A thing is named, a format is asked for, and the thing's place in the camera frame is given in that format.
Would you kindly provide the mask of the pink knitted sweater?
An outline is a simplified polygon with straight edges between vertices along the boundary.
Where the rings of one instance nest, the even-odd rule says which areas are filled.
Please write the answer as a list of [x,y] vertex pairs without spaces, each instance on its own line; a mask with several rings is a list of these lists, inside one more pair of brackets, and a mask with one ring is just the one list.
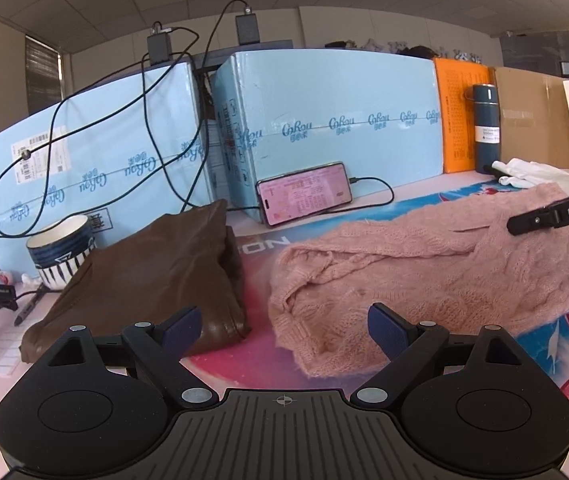
[[569,226],[513,236],[507,221],[562,197],[554,183],[475,194],[284,248],[268,299],[277,346],[305,375],[335,377],[385,365],[367,328],[376,302],[463,335],[496,324],[517,336],[556,321],[569,313]]

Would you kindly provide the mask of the white folded garment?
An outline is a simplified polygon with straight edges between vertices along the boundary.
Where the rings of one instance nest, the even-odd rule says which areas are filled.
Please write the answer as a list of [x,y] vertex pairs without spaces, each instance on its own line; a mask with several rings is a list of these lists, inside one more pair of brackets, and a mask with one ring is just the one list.
[[501,185],[534,188],[545,183],[556,183],[569,195],[569,172],[555,166],[513,158],[509,162],[495,160],[492,169],[499,173],[498,182]]

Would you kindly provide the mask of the brown leather garment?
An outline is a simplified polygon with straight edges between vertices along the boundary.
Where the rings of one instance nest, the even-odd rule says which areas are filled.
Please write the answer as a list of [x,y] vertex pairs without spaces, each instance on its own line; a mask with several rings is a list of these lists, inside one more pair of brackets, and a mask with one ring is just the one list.
[[136,322],[161,324],[189,306],[202,313],[202,333],[190,353],[225,348],[251,332],[243,285],[226,200],[164,214],[90,254],[48,314],[25,332],[21,359],[36,362],[72,325],[111,336]]

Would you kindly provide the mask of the brown cardboard box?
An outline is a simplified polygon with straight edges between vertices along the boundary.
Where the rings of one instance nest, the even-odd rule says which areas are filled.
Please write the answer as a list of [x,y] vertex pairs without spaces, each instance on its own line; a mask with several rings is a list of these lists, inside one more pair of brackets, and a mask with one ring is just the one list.
[[501,161],[514,158],[569,169],[569,108],[563,79],[496,67]]

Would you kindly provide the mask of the dark blue vacuum bottle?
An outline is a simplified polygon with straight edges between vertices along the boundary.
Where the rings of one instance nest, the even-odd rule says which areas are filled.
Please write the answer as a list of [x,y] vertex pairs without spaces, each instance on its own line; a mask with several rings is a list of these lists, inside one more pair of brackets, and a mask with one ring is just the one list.
[[501,118],[497,89],[493,84],[474,84],[468,91],[475,122],[475,170],[490,174],[501,157]]

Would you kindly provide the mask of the colourful printed desk mat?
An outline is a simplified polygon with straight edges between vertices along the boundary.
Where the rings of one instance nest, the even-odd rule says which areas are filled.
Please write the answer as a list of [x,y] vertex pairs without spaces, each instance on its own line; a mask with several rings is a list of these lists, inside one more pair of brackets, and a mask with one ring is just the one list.
[[490,183],[238,240],[251,332],[189,365],[219,389],[341,388],[387,364],[367,312],[385,304],[460,335],[503,326],[569,379],[569,226],[513,236],[509,218],[562,198]]

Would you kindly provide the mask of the black pen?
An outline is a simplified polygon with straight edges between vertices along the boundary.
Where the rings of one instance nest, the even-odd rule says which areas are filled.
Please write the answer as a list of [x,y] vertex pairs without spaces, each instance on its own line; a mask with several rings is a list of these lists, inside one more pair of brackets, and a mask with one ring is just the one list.
[[23,292],[22,297],[27,297],[27,304],[22,307],[18,315],[16,316],[13,325],[20,326],[34,311],[38,302],[44,298],[49,292],[49,288],[44,284],[40,284],[38,289],[29,290],[28,292]]

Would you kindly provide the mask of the blue striped ceramic cup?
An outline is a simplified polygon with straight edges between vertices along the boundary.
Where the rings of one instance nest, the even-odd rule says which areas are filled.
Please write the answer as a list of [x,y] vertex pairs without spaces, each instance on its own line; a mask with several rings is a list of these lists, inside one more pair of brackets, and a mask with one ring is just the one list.
[[60,292],[70,284],[97,244],[89,217],[76,214],[31,236],[26,248],[44,285]]

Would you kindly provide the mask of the smartphone with pink screen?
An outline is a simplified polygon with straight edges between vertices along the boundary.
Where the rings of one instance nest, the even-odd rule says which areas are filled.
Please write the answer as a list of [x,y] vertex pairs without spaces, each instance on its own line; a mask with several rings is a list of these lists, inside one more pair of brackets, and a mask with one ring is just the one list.
[[350,179],[342,162],[332,162],[256,184],[264,222],[271,228],[352,203]]

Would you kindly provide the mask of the light blue box left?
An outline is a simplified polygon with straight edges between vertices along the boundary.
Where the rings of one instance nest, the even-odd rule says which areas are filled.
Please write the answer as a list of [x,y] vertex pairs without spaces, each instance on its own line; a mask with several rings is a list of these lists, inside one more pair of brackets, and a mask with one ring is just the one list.
[[99,246],[211,203],[186,62],[73,96],[0,132],[0,269],[35,272],[27,237],[86,214]]

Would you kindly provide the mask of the light blue box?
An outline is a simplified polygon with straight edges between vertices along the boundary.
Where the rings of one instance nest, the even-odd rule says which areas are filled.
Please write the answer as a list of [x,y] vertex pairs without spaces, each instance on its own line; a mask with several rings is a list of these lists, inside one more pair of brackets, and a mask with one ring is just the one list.
[[27,237],[86,214],[99,246],[211,203],[186,62],[73,96],[0,132],[0,269],[35,272]]
[[443,174],[432,61],[359,50],[238,52],[212,79],[231,203],[260,220],[257,183],[341,162],[401,186]]

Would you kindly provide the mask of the light blue box right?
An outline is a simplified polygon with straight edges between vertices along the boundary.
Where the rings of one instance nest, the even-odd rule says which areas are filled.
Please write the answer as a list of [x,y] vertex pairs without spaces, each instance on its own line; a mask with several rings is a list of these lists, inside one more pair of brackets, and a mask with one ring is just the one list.
[[401,186],[443,174],[432,61],[359,50],[238,52],[212,79],[231,203],[260,220],[257,183],[341,162]]

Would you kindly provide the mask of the black power adapter left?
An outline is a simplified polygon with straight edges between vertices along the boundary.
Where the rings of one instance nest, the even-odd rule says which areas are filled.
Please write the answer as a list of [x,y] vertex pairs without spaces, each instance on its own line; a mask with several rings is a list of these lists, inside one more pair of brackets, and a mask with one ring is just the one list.
[[172,41],[170,29],[165,28],[161,22],[156,21],[147,38],[148,58],[151,66],[170,62],[172,58]]

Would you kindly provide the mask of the black power adapter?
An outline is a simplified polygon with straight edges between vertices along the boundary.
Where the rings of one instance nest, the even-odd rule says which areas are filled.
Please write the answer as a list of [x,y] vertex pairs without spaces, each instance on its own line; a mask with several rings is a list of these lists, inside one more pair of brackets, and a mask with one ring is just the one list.
[[236,32],[240,46],[260,43],[257,16],[249,6],[246,6],[243,12],[236,16]]
[[172,58],[172,41],[170,29],[165,28],[161,22],[156,21],[147,38],[148,58],[151,66],[170,62]]

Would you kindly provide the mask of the black power adapter right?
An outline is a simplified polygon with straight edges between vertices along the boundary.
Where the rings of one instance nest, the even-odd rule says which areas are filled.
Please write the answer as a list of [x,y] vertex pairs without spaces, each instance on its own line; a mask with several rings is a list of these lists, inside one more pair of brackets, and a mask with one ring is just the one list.
[[243,12],[236,16],[236,32],[240,46],[260,43],[257,16],[249,6],[246,6]]

